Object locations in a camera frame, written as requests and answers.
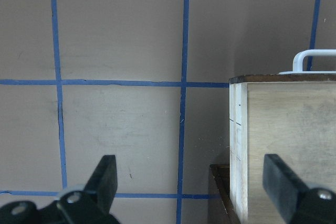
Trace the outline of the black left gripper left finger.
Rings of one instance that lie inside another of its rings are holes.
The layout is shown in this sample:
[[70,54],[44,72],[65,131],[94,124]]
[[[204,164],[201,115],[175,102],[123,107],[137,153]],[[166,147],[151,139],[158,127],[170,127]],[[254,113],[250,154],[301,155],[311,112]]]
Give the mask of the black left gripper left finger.
[[57,209],[65,223],[117,223],[110,214],[117,187],[116,157],[105,155],[83,189],[62,195],[56,203]]

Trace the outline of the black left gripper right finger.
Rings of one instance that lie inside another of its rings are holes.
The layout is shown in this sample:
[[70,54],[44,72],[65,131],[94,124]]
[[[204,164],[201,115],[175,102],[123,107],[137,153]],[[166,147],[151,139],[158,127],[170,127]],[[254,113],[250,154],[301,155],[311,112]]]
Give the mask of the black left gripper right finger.
[[264,155],[262,184],[285,223],[335,223],[335,193],[308,186],[279,155]]

